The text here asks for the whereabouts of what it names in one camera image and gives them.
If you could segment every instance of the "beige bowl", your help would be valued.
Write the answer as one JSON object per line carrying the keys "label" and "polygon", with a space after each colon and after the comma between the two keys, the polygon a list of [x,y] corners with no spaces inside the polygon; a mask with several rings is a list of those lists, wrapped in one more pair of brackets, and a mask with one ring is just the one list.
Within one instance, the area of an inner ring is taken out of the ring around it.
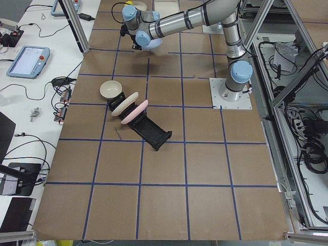
{"label": "beige bowl", "polygon": [[112,99],[121,92],[122,85],[115,80],[106,81],[100,87],[100,93],[106,99]]}

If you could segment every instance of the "small black device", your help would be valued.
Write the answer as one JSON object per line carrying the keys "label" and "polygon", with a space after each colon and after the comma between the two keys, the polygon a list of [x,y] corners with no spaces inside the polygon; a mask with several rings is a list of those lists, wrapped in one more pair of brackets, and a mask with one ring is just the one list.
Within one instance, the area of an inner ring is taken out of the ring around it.
{"label": "small black device", "polygon": [[80,17],[80,19],[84,19],[86,21],[93,21],[95,18],[93,18],[92,16],[88,15],[88,14],[84,14],[84,13],[81,13],[81,14],[78,14],[78,17]]}
{"label": "small black device", "polygon": [[23,33],[24,31],[20,30],[18,26],[16,26],[10,34],[2,35],[0,33],[0,44],[2,44],[4,47],[16,47]]}

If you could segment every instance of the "tablet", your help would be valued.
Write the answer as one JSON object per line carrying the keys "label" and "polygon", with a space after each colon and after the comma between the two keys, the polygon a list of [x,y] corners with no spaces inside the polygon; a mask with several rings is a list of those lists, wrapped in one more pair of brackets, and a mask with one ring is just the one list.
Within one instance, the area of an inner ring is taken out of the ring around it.
{"label": "tablet", "polygon": [[[73,5],[75,8],[75,11],[77,12],[80,7],[80,0],[73,0]],[[58,0],[55,0],[52,9],[51,9],[51,15],[53,16],[65,16],[63,9],[61,8],[60,4],[58,3]]]}
{"label": "tablet", "polygon": [[36,78],[45,66],[50,55],[47,47],[23,46],[7,71],[7,76]]}

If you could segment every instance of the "white bowl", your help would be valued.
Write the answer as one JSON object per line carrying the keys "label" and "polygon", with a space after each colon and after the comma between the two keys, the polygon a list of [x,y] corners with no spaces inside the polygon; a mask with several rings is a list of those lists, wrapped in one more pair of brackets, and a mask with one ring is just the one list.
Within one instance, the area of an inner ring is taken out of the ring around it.
{"label": "white bowl", "polygon": [[157,38],[157,39],[152,39],[150,40],[150,43],[143,47],[142,50],[152,50],[152,49],[155,49],[157,48],[158,46],[160,46],[162,44],[162,39],[160,38]]}
{"label": "white bowl", "polygon": [[106,81],[100,87],[100,93],[106,99],[112,99],[121,92],[122,85],[115,80]]}

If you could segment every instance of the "connector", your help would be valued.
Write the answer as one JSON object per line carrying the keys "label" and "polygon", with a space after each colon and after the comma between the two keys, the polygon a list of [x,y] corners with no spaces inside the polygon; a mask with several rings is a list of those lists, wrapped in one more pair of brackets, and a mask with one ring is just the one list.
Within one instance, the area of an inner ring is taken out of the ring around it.
{"label": "connector", "polygon": [[60,102],[67,103],[71,99],[72,89],[69,87],[68,89],[63,91],[63,94],[60,97]]}
{"label": "connector", "polygon": [[15,137],[25,137],[25,132],[22,132],[21,134],[15,134],[14,136]]}

